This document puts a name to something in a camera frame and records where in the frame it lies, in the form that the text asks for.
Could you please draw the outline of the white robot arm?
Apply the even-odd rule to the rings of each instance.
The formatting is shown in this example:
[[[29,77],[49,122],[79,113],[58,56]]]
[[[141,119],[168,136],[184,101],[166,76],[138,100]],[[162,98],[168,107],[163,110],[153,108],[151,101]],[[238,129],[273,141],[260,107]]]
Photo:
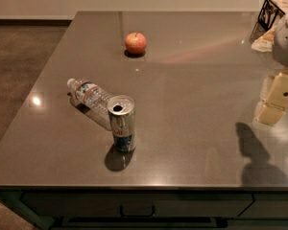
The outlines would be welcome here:
[[[257,49],[271,49],[273,60],[281,66],[263,81],[260,102],[254,119],[267,126],[275,125],[288,111],[288,10],[254,44]]]

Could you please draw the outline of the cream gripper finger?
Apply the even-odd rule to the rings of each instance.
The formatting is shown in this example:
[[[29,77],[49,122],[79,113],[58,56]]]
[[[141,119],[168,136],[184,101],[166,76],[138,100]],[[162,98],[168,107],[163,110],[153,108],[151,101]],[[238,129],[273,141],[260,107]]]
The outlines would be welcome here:
[[[275,125],[285,114],[285,110],[279,106],[259,103],[256,108],[256,120],[268,126]]]

